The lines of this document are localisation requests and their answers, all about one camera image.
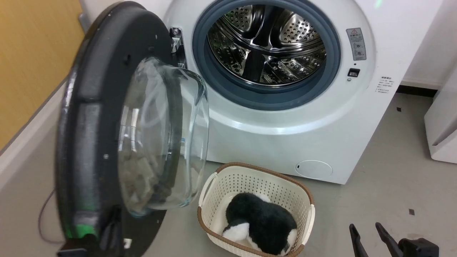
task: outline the stuffed animal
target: stuffed animal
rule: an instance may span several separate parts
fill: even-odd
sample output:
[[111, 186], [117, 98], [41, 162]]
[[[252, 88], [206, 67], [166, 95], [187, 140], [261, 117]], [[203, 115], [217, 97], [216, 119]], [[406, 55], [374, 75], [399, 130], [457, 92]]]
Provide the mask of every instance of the stuffed animal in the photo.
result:
[[297, 239], [297, 223], [283, 207], [266, 195], [237, 194], [225, 213], [228, 226], [222, 236], [231, 241], [247, 239], [252, 248], [286, 255]]

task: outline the basket handle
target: basket handle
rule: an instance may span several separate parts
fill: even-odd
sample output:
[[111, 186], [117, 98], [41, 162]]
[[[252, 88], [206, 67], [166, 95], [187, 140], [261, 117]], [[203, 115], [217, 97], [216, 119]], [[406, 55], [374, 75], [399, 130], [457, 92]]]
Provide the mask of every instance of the basket handle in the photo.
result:
[[308, 229], [306, 230], [306, 234], [305, 234], [305, 237], [303, 238], [302, 245], [305, 245], [306, 242], [308, 242], [309, 235], [311, 234], [311, 231], [313, 230], [315, 217], [316, 217], [316, 209], [314, 208], [314, 204], [311, 204], [311, 208], [310, 208], [309, 214], [308, 214], [308, 219], [306, 220], [306, 225], [305, 225], [305, 228], [308, 228]]
[[205, 184], [203, 185], [202, 192], [200, 193], [200, 198], [198, 199], [198, 206], [202, 206], [203, 201], [205, 200], [205, 196], [207, 193], [207, 189], [212, 184], [211, 182], [214, 180], [214, 178], [218, 175], [217, 172], [211, 174], [209, 178], [206, 180]]

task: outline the gray wire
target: gray wire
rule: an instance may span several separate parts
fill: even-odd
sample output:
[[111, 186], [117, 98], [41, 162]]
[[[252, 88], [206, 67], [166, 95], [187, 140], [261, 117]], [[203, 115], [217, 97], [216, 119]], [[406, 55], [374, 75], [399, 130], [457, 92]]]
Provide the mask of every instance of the gray wire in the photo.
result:
[[49, 244], [63, 244], [63, 243], [65, 243], [64, 241], [53, 241], [53, 240], [47, 239], [47, 238], [43, 235], [43, 231], [42, 231], [42, 229], [41, 229], [41, 219], [42, 219], [42, 217], [43, 217], [44, 209], [46, 208], [46, 205], [48, 204], [49, 200], [50, 200], [51, 197], [53, 196], [54, 192], [55, 192], [55, 188], [54, 188], [54, 189], [52, 190], [52, 192], [49, 194], [48, 198], [46, 198], [46, 201], [44, 201], [43, 206], [41, 207], [40, 214], [38, 215], [38, 233], [40, 234], [41, 240], [45, 241], [46, 243], [49, 243]]

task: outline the white appliance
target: white appliance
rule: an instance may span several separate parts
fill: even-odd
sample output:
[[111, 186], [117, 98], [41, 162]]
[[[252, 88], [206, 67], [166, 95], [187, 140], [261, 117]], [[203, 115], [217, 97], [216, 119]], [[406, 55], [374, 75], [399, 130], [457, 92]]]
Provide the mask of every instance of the white appliance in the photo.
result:
[[[89, 21], [113, 2], [81, 0]], [[441, 0], [137, 2], [168, 28], [181, 29], [187, 67], [207, 83], [209, 161], [240, 161], [339, 184], [348, 181], [441, 5]], [[213, 23], [250, 5], [289, 10], [321, 36], [326, 61], [302, 87], [310, 88], [306, 92], [294, 91], [294, 84], [265, 87], [240, 80], [214, 61], [218, 56], [209, 56], [205, 42]], [[284, 98], [273, 96], [284, 88]]]
[[425, 114], [432, 159], [457, 163], [457, 69], [451, 73]]

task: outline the yellow wooden panel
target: yellow wooden panel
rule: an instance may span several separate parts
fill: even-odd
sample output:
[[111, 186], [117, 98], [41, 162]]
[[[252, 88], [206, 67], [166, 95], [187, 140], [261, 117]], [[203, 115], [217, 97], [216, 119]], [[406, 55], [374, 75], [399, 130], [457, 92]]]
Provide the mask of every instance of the yellow wooden panel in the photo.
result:
[[68, 73], [80, 13], [78, 0], [0, 0], [0, 149]]

